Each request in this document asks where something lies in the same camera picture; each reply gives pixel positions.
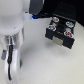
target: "cable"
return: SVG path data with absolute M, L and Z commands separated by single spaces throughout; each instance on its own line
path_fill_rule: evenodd
M 12 62 L 12 53 L 13 53 L 13 45 L 10 45 L 9 46 L 9 56 L 8 56 L 8 78 L 9 80 L 11 81 L 12 78 L 11 78 L 11 74 L 10 74 L 10 65 L 11 65 L 11 62 Z

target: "black electronic component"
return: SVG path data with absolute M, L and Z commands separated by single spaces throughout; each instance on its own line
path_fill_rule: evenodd
M 72 48 L 74 43 L 74 27 L 76 23 L 76 10 L 74 5 L 61 2 L 55 9 L 49 25 L 56 24 L 56 30 L 46 29 L 46 37 L 53 42 Z

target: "robotic arm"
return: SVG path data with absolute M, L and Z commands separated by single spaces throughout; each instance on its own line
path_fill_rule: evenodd
M 24 41 L 22 11 L 38 14 L 43 3 L 44 0 L 0 0 L 0 44 L 7 51 L 7 84 L 18 84 L 20 47 Z

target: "white table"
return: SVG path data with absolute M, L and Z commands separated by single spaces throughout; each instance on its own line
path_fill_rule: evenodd
M 45 38 L 48 19 L 26 20 L 19 84 L 84 84 L 84 27 L 76 24 L 72 49 Z M 0 83 L 5 83 L 0 59 Z

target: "white cylinder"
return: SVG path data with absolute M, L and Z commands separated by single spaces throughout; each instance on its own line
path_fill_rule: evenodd
M 0 35 L 14 35 L 23 28 L 22 0 L 0 0 Z

